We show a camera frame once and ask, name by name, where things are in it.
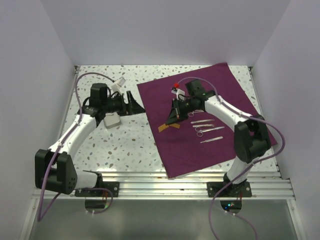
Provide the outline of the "aluminium rail frame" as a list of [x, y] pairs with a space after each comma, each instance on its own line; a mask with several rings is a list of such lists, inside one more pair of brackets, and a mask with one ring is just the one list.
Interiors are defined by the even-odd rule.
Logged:
[[[124, 77], [123, 91], [131, 91], [136, 101], [144, 108], [138, 85], [153, 80], [171, 77], [209, 66], [186, 65], [100, 65], [82, 66], [84, 78], [73, 92], [65, 118], [63, 131], [73, 125], [79, 110], [78, 100], [89, 96], [94, 83], [103, 83], [102, 74], [111, 74], [112, 79]], [[245, 65], [228, 65], [236, 81], [244, 90], [258, 114], [255, 94], [249, 69]], [[161, 160], [146, 112], [124, 116], [121, 125], [111, 129], [100, 124], [83, 142], [72, 159], [77, 171], [93, 171], [102, 174], [106, 182], [119, 182], [118, 197], [130, 198], [206, 198], [207, 182], [220, 182], [232, 165], [231, 160], [169, 178]]]

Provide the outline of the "purple cloth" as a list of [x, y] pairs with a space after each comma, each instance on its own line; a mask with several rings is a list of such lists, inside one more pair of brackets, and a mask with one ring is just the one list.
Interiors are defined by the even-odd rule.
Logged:
[[276, 144], [226, 63], [137, 87], [169, 178], [232, 161], [233, 180]]

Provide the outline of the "straight silver tweezers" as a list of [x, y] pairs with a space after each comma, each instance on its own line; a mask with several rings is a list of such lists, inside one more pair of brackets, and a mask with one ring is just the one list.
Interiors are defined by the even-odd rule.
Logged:
[[218, 140], [222, 140], [223, 136], [218, 136], [218, 137], [214, 137], [214, 138], [210, 138], [210, 139], [206, 139], [204, 141], [201, 141], [200, 143], [210, 143], [210, 142], [214, 142], [214, 141], [218, 141]]

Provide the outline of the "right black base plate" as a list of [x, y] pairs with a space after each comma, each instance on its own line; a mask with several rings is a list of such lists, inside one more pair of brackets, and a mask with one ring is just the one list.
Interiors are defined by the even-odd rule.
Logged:
[[218, 192], [217, 195], [218, 198], [237, 198], [237, 197], [243, 197], [243, 198], [250, 198], [253, 196], [251, 185], [248, 181], [244, 181], [239, 184], [231, 184], [221, 190], [225, 185], [227, 184], [226, 181], [221, 182], [207, 182], [206, 183], [206, 189], [208, 197], [213, 198]]

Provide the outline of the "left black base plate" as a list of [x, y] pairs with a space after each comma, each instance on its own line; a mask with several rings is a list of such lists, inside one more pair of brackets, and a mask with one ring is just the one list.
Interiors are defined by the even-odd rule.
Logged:
[[75, 190], [76, 197], [111, 197], [119, 195], [120, 183], [118, 181], [104, 181], [101, 174], [97, 177], [97, 183], [93, 188]]

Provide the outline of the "curved silver tweezers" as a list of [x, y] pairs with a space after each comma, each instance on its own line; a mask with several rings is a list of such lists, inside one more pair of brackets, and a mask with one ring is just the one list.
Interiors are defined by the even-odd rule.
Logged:
[[199, 123], [207, 123], [207, 122], [212, 122], [215, 119], [203, 119], [203, 120], [197, 120], [197, 121], [191, 121], [191, 124], [199, 124]]

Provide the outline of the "silver surgical scissors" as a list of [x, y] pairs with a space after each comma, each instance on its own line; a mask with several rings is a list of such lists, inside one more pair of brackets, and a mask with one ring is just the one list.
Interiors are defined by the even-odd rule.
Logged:
[[210, 127], [210, 128], [204, 128], [204, 129], [202, 129], [201, 127], [196, 127], [195, 131], [196, 131], [196, 135], [198, 137], [202, 137], [204, 135], [204, 133], [208, 133], [208, 132], [212, 132], [212, 131], [216, 131], [216, 130], [222, 130], [224, 128], [225, 128], [224, 126]]

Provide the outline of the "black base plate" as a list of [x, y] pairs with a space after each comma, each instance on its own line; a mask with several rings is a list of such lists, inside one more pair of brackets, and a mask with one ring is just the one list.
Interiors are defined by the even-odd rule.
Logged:
[[97, 183], [93, 188], [75, 190], [76, 197], [111, 197], [119, 195], [120, 183], [118, 181], [104, 181], [101, 174], [97, 177]]
[[217, 195], [218, 198], [237, 198], [237, 197], [243, 197], [243, 198], [250, 198], [253, 196], [251, 185], [248, 181], [244, 181], [239, 184], [231, 184], [221, 190], [225, 185], [227, 184], [226, 181], [221, 182], [207, 182], [206, 183], [206, 189], [208, 197], [213, 198], [218, 192]]

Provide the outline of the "silver hemostat forceps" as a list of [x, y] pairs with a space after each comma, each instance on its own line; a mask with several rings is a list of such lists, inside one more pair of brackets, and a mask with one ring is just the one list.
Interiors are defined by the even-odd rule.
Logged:
[[203, 113], [203, 112], [204, 112], [203, 110], [194, 110], [194, 111], [192, 111], [192, 112], [189, 112], [189, 113], [188, 113], [188, 116], [189, 116], [189, 117], [194, 117], [195, 114]]

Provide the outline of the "orange bandage strip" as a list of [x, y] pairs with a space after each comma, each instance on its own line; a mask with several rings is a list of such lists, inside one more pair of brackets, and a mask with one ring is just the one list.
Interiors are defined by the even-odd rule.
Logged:
[[173, 128], [176, 128], [176, 129], [180, 128], [180, 125], [178, 123], [173, 123], [173, 124], [170, 124], [169, 126], [173, 127]]
[[162, 132], [164, 130], [166, 130], [167, 128], [169, 128], [170, 126], [169, 125], [166, 125], [166, 124], [162, 124], [158, 127], [158, 132]]

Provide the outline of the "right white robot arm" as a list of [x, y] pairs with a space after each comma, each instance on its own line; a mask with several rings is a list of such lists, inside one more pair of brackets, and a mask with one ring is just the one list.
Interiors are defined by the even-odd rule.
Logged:
[[235, 158], [225, 174], [223, 192], [235, 196], [243, 182], [247, 180], [250, 168], [271, 148], [271, 140], [266, 121], [261, 115], [253, 116], [243, 112], [225, 101], [215, 87], [205, 90], [202, 79], [191, 79], [186, 83], [187, 94], [175, 84], [171, 92], [175, 98], [166, 125], [187, 120], [189, 113], [195, 110], [204, 111], [217, 117], [233, 131], [233, 149]]

